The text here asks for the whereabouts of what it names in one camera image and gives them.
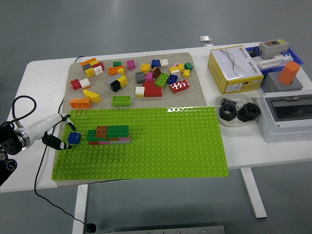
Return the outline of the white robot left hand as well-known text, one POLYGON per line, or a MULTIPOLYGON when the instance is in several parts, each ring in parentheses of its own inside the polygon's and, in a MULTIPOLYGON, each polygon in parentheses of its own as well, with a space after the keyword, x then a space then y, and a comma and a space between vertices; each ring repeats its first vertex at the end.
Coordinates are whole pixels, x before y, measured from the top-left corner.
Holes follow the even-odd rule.
POLYGON ((36 139, 41 139, 42 142, 55 149, 55 150, 67 150, 72 149, 70 144, 63 142, 61 139, 53 136, 52 134, 47 134, 47 132, 58 125, 61 122, 66 122, 72 130, 76 130, 73 122, 69 119, 70 114, 54 114, 47 119, 39 121, 31 126, 22 129, 23 138, 25 140, 25 148, 29 148, 33 145, 36 139))

